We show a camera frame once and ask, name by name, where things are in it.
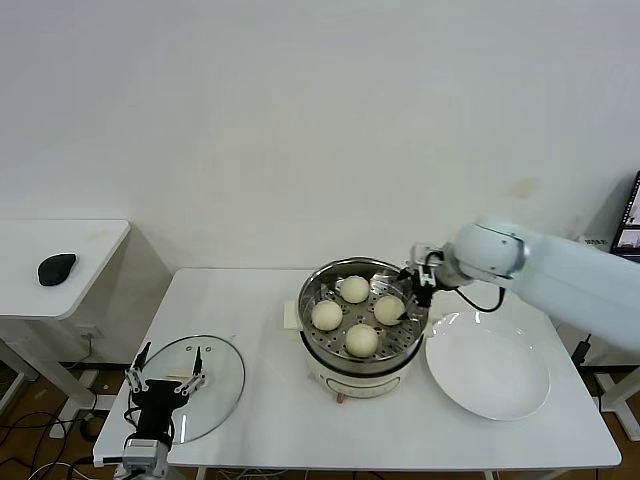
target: white tabletop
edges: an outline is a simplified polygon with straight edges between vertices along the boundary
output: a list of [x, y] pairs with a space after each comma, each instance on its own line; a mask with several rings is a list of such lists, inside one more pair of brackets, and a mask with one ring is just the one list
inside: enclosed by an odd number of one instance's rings
[[[0, 318], [62, 320], [78, 307], [129, 231], [126, 220], [0, 220]], [[40, 263], [77, 256], [55, 287], [38, 282]]]
[[[174, 465], [285, 469], [497, 470], [610, 466], [621, 457], [547, 317], [507, 295], [501, 315], [526, 329], [548, 362], [551, 392], [531, 417], [498, 422], [459, 407], [433, 380], [424, 352], [406, 380], [375, 399], [338, 404], [310, 375], [304, 347], [282, 327], [283, 304], [310, 272], [188, 269], [176, 273], [148, 331], [152, 353], [191, 334], [232, 342], [247, 369], [237, 409], [218, 429], [169, 454]], [[490, 305], [494, 288], [467, 289]], [[434, 314], [469, 308], [439, 293]], [[128, 388], [94, 447], [120, 456], [132, 428]]]

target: glass lid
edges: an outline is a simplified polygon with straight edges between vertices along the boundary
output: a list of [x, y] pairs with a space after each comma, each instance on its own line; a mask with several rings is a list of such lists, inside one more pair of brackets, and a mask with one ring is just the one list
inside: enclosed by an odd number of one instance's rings
[[222, 424], [235, 409], [244, 388], [240, 352], [226, 340], [211, 335], [185, 337], [166, 345], [144, 365], [143, 379], [189, 379], [198, 347], [206, 380], [184, 407], [173, 412], [174, 445], [200, 438]]

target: black computer mouse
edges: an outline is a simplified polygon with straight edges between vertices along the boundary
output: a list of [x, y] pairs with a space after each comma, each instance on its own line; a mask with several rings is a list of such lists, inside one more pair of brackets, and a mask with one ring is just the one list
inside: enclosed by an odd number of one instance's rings
[[76, 259], [73, 253], [60, 253], [43, 260], [38, 267], [40, 285], [45, 287], [60, 285], [69, 276]]

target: white robotic arm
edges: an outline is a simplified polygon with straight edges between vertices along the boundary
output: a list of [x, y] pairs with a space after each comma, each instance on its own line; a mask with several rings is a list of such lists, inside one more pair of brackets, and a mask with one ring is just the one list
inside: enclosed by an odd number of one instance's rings
[[412, 263], [439, 288], [473, 280], [493, 283], [555, 319], [624, 349], [640, 350], [638, 264], [491, 220], [464, 226], [439, 258], [430, 259], [428, 252], [414, 246]]

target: metal steamer tray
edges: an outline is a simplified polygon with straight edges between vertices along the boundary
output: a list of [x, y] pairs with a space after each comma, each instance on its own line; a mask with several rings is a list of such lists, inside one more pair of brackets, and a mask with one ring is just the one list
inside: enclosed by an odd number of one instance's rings
[[[420, 346], [427, 310], [411, 308], [411, 282], [397, 281], [399, 273], [400, 269], [394, 265], [364, 257], [338, 260], [314, 272], [298, 297], [298, 315], [306, 346], [324, 363], [356, 376], [382, 375], [405, 365]], [[369, 297], [359, 304], [346, 302], [340, 296], [342, 282], [352, 275], [363, 277], [370, 286]], [[410, 312], [409, 318], [394, 326], [379, 323], [373, 306], [385, 295], [400, 298]], [[318, 330], [311, 321], [311, 310], [322, 300], [333, 300], [342, 308], [342, 323], [329, 332]], [[373, 327], [380, 341], [378, 350], [364, 359], [352, 356], [345, 347], [347, 331], [358, 323]]]

